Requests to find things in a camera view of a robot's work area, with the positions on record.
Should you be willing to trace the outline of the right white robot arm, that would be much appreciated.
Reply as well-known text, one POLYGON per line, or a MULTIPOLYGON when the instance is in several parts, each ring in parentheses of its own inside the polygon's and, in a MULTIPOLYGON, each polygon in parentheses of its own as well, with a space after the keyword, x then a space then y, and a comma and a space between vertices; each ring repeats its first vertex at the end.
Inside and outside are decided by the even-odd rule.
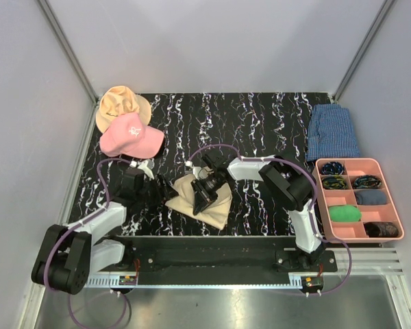
POLYGON ((201 177, 198 167, 194 171, 195 178, 191 182, 194 214, 211 207, 218 198, 218 189, 224 184, 241 180, 262 182, 279 205, 289 213, 295 231, 295 243, 300 250, 297 254, 299 267, 310 272, 321 265, 321 239, 312 219, 316 182, 299 162, 278 155, 225 159, 210 154, 206 154, 203 161, 211 169, 211 173, 201 177))

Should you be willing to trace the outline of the beige cloth napkin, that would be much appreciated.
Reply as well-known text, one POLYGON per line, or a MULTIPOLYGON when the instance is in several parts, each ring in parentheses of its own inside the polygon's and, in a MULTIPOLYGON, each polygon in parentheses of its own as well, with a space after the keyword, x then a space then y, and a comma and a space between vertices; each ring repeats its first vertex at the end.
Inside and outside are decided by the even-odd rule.
POLYGON ((225 183, 217 191, 218 198, 213 204, 207 207, 204 211, 194 215, 194 192, 191 185, 191 182, 194 179, 195 176, 193 174, 188 174, 177 179, 173 188, 178 192, 178 196, 168 200, 165 205, 192 219, 202 221, 214 228, 222 230, 227 225, 232 204, 232 190, 229 184, 225 183))

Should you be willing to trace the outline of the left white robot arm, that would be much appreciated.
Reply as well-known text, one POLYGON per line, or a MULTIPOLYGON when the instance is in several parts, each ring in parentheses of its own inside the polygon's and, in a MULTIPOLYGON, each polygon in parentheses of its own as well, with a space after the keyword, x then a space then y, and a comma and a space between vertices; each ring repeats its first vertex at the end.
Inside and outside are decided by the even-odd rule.
POLYGON ((151 178, 142 169, 128 169, 108 205, 67 226, 55 224, 47 229, 32 268, 32 282, 76 295, 89 276, 110 265, 119 271, 129 270, 134 264, 133 253, 118 239, 104 237, 124 224, 134 204, 159 206, 177 196, 163 175, 151 178))

